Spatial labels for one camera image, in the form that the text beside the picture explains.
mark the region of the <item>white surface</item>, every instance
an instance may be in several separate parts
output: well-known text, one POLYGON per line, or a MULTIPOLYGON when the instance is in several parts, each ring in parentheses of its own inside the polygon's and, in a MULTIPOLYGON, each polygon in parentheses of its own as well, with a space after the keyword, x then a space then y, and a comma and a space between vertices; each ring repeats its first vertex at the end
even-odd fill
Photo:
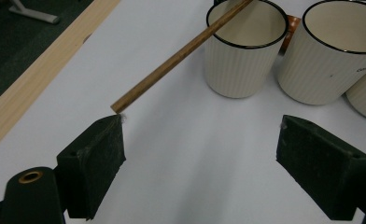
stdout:
MULTIPOLYGON (((311 5, 275 2, 292 15, 311 5)), ((55 167, 61 150, 199 34, 212 3, 121 0, 0 143, 0 201, 12 176, 55 167)), ((344 98, 291 100, 277 68, 258 94, 232 100, 205 84, 204 47, 193 52, 125 111, 127 161, 91 223, 333 223, 275 161, 279 124, 284 114, 309 119, 366 153, 366 118, 344 98)))

